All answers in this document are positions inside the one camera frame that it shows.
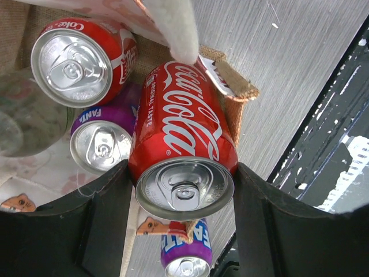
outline orange cat patch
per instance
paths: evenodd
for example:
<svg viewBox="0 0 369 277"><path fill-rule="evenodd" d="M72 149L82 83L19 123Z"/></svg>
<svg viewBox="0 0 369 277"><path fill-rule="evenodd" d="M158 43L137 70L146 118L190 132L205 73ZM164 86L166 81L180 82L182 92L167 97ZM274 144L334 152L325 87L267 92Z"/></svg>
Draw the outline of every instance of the orange cat patch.
<svg viewBox="0 0 369 277"><path fill-rule="evenodd" d="M186 225L182 222L171 221L169 224L147 217L136 231L137 235L179 235L187 237Z"/></svg>
<svg viewBox="0 0 369 277"><path fill-rule="evenodd" d="M34 212L36 209L35 203L24 193L5 200L0 207L9 209L12 212Z"/></svg>

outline coca-cola logo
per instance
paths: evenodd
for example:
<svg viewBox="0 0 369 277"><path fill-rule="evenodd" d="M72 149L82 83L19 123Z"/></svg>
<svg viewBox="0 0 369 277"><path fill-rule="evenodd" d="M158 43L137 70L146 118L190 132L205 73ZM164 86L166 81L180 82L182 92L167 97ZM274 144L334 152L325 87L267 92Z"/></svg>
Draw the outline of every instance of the coca-cola logo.
<svg viewBox="0 0 369 277"><path fill-rule="evenodd" d="M175 61L166 63L164 68L168 77L165 80L163 98L168 104L163 110L169 114L163 118L164 142L179 155L184 150L195 156L198 140L208 149L209 159L219 161L217 140L223 131L218 116L204 101L200 83L207 82L206 77L195 66ZM216 124L214 132L197 122L196 111Z"/></svg>
<svg viewBox="0 0 369 277"><path fill-rule="evenodd" d="M119 79L119 84L122 85L133 70L133 64L136 61L137 46L130 31L126 29L119 30L119 37L122 42L122 53L119 57L111 61L111 65L113 70L120 67L121 78Z"/></svg>
<svg viewBox="0 0 369 277"><path fill-rule="evenodd" d="M73 29L76 31L82 31L85 28L85 25L83 25L82 23L74 22L74 21L63 21L63 22L57 23L57 27Z"/></svg>

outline coca-cola can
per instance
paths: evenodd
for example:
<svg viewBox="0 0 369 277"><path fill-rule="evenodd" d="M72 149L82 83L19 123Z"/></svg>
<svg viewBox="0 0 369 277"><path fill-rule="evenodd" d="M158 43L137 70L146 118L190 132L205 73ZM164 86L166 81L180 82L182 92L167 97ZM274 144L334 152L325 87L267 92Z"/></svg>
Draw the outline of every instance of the coca-cola can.
<svg viewBox="0 0 369 277"><path fill-rule="evenodd" d="M43 29L32 49L31 67L51 99L85 108L116 97L136 58L136 41L120 23L64 18Z"/></svg>
<svg viewBox="0 0 369 277"><path fill-rule="evenodd" d="M161 236L161 264L165 277L208 277L213 260L206 220L193 231L194 241L186 244L177 235Z"/></svg>
<svg viewBox="0 0 369 277"><path fill-rule="evenodd" d="M128 83L108 105L81 113L71 127L70 153L85 170L101 175L128 159L141 86Z"/></svg>
<svg viewBox="0 0 369 277"><path fill-rule="evenodd" d="M129 168L143 209L204 218L232 198L238 158L212 83L198 65L167 62L144 82Z"/></svg>

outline pull tab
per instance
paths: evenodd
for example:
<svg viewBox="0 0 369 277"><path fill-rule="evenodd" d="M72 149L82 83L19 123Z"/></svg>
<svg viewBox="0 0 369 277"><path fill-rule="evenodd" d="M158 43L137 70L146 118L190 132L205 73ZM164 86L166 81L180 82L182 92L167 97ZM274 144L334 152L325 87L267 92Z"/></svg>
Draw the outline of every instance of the pull tab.
<svg viewBox="0 0 369 277"><path fill-rule="evenodd" d="M83 68L78 62L68 59L54 66L50 70L48 78L53 86L64 89L79 82L83 77L83 72Z"/></svg>
<svg viewBox="0 0 369 277"><path fill-rule="evenodd" d="M193 211L200 203L200 192L193 184L181 184L172 189L172 205L177 211Z"/></svg>
<svg viewBox="0 0 369 277"><path fill-rule="evenodd" d="M88 161L111 159L114 154L115 135L107 128L96 128L87 149Z"/></svg>
<svg viewBox="0 0 369 277"><path fill-rule="evenodd" d="M182 276L192 276L194 273L194 264L192 261L183 260L179 264L180 273Z"/></svg>

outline cat print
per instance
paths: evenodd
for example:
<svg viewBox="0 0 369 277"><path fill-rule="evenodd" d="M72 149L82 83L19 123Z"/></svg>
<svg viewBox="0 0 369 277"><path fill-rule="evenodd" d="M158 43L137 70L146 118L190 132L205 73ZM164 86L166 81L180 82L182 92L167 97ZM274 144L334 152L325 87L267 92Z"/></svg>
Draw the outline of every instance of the cat print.
<svg viewBox="0 0 369 277"><path fill-rule="evenodd" d="M171 221L169 224L163 224L161 221L151 218L146 218L136 231L137 235L179 235L186 237L186 225L181 222Z"/></svg>
<svg viewBox="0 0 369 277"><path fill-rule="evenodd" d="M36 209L35 203L25 193L5 200L0 207L12 212L34 212Z"/></svg>
<svg viewBox="0 0 369 277"><path fill-rule="evenodd" d="M45 166L50 159L51 154L48 151L44 151L36 156L10 158L6 161L5 165L16 170L18 177L31 180L39 169Z"/></svg>

